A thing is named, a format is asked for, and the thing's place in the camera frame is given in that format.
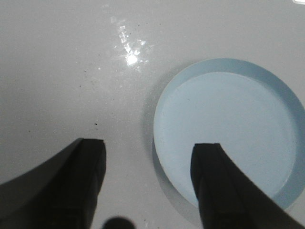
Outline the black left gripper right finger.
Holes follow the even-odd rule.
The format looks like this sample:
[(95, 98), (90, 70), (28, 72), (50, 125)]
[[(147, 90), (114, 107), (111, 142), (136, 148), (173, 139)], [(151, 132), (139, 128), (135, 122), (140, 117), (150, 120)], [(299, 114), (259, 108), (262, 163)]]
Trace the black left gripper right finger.
[(302, 229), (218, 143), (195, 144), (191, 180), (205, 229)]

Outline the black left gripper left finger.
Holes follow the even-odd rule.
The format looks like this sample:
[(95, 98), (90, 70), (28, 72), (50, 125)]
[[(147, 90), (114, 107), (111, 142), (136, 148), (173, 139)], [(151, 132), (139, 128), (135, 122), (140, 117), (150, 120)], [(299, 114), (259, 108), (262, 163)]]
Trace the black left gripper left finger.
[(0, 186), (3, 229), (89, 229), (106, 171), (103, 140), (78, 138)]

